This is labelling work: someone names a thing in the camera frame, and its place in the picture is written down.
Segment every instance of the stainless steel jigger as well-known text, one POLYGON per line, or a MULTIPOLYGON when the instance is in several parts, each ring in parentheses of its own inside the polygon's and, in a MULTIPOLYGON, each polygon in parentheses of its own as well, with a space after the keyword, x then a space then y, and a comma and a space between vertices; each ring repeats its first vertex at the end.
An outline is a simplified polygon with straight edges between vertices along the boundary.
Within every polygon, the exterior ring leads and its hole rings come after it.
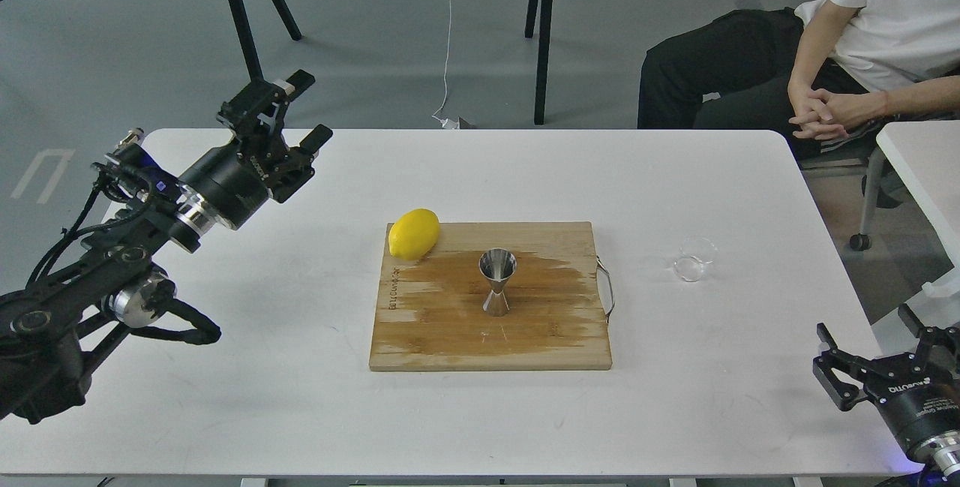
POLYGON ((483 302, 483 310, 490 316, 503 316, 510 312, 504 286, 517 271, 517 257, 504 248, 491 248, 480 257, 480 272, 490 283, 490 293, 483 302))

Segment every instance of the clear glass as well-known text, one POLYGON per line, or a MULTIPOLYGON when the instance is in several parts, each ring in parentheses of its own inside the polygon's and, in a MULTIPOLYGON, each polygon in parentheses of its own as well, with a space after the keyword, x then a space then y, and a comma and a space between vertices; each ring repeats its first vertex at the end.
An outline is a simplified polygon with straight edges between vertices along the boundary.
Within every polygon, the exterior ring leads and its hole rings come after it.
POLYGON ((679 246, 679 257, 673 262, 673 271, 683 281, 696 282, 707 274, 716 260, 717 247, 705 237, 690 236, 679 246))

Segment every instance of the chair wheel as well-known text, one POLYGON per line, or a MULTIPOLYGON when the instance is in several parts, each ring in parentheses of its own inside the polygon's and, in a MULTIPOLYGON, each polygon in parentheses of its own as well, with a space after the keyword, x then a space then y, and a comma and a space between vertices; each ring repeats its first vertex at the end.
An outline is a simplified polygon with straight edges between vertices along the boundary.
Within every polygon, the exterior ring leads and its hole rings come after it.
POLYGON ((853 234, 850 236, 850 248, 854 251, 866 251, 870 248, 870 236, 867 234, 853 234))

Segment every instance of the clasped hands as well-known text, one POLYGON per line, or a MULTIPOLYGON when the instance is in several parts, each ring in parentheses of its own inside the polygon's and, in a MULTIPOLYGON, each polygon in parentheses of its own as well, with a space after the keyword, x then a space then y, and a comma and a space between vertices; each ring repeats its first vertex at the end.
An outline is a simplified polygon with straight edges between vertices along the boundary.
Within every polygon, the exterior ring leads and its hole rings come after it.
POLYGON ((799 84, 791 84, 788 93, 795 114, 788 121, 799 127, 793 135, 813 140, 847 138, 864 122, 883 115, 878 110, 884 110, 886 98, 884 92, 863 95, 833 93, 799 84))

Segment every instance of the robotic arm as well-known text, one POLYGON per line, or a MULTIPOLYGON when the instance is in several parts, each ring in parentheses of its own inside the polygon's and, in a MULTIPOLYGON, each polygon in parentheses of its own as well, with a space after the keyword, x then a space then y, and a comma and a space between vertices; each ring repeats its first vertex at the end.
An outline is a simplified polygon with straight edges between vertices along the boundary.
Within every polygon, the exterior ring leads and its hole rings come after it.
POLYGON ((0 419, 13 412, 37 423, 86 401, 93 371, 128 335, 210 344, 220 329, 176 298, 176 286, 153 254, 173 241, 189 252, 221 223, 240 228, 268 197, 283 203, 314 175, 312 163, 329 140, 317 125, 289 148, 282 136, 288 105, 314 83, 311 74, 251 81, 217 119, 233 136, 206 152, 178 178, 164 172, 131 134, 95 163, 99 177, 72 228, 38 263, 23 290, 0 296, 0 419), (99 194, 126 204, 103 224, 81 228, 99 194), (69 244, 86 253, 51 272, 69 244), (83 318, 90 306, 96 313, 83 318), (194 329, 150 327, 164 313, 194 329), (93 347, 80 341, 110 323, 93 347))
POLYGON ((956 327, 923 326, 907 305, 898 316, 915 337, 914 353, 867 360, 837 348, 827 327, 817 324, 826 350, 813 360, 813 374, 840 411, 857 402, 871 402, 908 459, 939 470, 946 482, 960 486, 960 386, 953 373, 960 358, 960 331, 956 327), (932 361, 934 350, 945 350, 952 368, 932 361), (840 381, 846 374, 862 387, 840 381))

